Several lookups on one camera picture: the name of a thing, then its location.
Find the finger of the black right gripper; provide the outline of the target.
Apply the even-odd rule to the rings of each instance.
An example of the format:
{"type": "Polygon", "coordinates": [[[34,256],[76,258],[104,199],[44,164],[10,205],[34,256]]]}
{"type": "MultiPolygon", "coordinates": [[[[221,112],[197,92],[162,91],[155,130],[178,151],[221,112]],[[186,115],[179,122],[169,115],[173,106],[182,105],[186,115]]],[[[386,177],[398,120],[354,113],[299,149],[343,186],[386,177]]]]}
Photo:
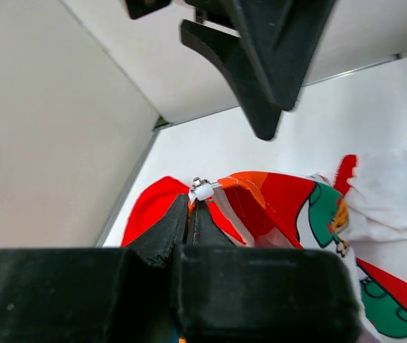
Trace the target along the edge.
{"type": "Polygon", "coordinates": [[[331,0],[225,1],[270,103],[290,111],[332,13],[331,0]]]}

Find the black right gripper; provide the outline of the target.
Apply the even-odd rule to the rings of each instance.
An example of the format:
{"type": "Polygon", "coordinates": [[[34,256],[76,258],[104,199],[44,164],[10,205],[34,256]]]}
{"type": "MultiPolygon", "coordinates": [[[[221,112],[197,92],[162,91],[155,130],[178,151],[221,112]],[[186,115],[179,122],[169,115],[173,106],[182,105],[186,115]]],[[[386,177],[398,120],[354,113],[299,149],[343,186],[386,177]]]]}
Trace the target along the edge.
{"type": "Polygon", "coordinates": [[[137,20],[171,4],[192,9],[194,23],[184,20],[181,42],[208,60],[225,78],[238,100],[257,138],[275,138],[281,110],[267,99],[241,40],[231,34],[205,26],[207,22],[237,31],[222,1],[126,0],[124,7],[130,19],[137,20]]]}

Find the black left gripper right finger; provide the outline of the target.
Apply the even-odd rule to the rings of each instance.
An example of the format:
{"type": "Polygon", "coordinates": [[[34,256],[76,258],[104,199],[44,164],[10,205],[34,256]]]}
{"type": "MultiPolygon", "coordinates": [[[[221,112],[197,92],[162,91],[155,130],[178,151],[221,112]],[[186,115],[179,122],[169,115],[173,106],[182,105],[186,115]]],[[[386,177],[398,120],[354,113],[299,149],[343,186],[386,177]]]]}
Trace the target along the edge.
{"type": "Polygon", "coordinates": [[[172,313],[187,342],[356,342],[359,309],[336,255],[237,247],[204,202],[175,247],[172,313]]]}

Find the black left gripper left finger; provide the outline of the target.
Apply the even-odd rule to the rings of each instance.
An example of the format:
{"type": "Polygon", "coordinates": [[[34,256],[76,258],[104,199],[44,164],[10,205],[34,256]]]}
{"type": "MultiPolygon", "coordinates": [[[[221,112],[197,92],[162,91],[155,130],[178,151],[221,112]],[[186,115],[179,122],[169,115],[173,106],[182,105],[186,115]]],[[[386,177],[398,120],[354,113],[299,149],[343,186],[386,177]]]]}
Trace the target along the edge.
{"type": "Polygon", "coordinates": [[[125,248],[0,249],[0,342],[177,342],[171,259],[186,222],[180,195],[125,248]]]}

